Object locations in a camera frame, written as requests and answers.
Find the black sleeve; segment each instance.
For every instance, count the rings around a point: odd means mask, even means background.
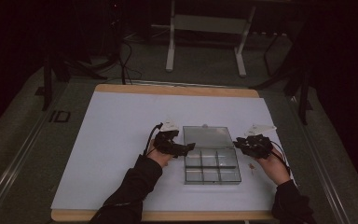
[[[281,224],[315,224],[313,211],[308,206],[309,201],[308,197],[300,194],[295,182],[289,180],[277,187],[271,212]]]
[[[162,175],[159,164],[139,156],[128,170],[120,187],[103,203],[90,224],[138,224],[142,219],[143,199],[153,191]]]

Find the white paper sheet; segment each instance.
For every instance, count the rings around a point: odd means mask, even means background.
[[[183,144],[183,126],[228,127],[235,140],[244,137],[254,123],[273,125],[261,98],[96,91],[51,208],[100,208],[142,154],[153,127],[166,119],[179,127],[174,139],[179,144]],[[280,144],[275,131],[265,136]],[[184,185],[184,160],[172,159],[145,199],[144,211],[270,210],[275,185],[257,162],[239,150],[237,156],[241,183],[236,186]]]

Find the wooden table edge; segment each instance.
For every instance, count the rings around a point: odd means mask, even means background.
[[[54,221],[90,221],[96,210],[53,209]],[[173,211],[143,212],[142,221],[235,221],[235,220],[272,220],[270,211]]]
[[[120,92],[120,93],[140,93],[140,94],[226,96],[226,97],[259,98],[258,92],[255,90],[215,88],[215,87],[100,84],[95,88],[95,91]]]

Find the metal stand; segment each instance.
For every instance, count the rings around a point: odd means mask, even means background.
[[[255,15],[255,7],[251,8],[247,20],[202,17],[175,14],[175,0],[171,1],[171,25],[170,25],[170,45],[168,46],[168,57],[166,64],[166,71],[173,71],[173,60],[175,54],[175,30],[192,30],[203,32],[216,32],[227,34],[241,34],[241,42],[234,49],[235,58],[237,61],[238,72],[240,77],[246,76],[245,65],[242,58],[242,50],[245,45],[246,37],[249,34],[249,29],[252,24],[252,19]]]

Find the gray floor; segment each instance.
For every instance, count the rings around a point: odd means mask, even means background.
[[[127,64],[131,70],[128,72],[134,84],[185,83],[246,88],[269,78],[262,55],[270,37],[251,35],[248,38],[242,54],[248,75],[241,78],[230,42],[235,41],[236,36],[213,36],[210,40],[188,33],[179,34],[174,70],[167,73],[166,34],[156,35],[151,43],[139,42],[136,35],[126,38],[131,45]],[[290,43],[281,38],[270,54],[275,62],[273,66],[279,64],[289,47]],[[129,53],[130,49],[123,46],[123,59]],[[104,69],[101,75],[109,77],[107,83],[120,83],[120,71],[116,65]],[[0,223],[49,222],[49,207],[55,190],[92,92],[101,83],[81,74],[75,75],[67,84],[55,82],[55,100],[48,111],[42,112],[43,98],[34,95],[43,84],[42,75],[40,70],[30,77],[0,119],[0,178],[7,168],[19,171],[6,174],[12,178],[7,181],[7,186],[0,188],[4,190],[0,195]],[[261,91],[260,95],[266,99],[278,127],[300,191],[310,196],[310,206],[318,223],[358,223],[358,176],[319,104],[315,90],[310,90],[313,110],[307,112],[309,125],[304,126],[296,116],[296,102],[283,95],[283,85],[284,81],[277,83]],[[53,110],[70,111],[69,122],[48,122]]]

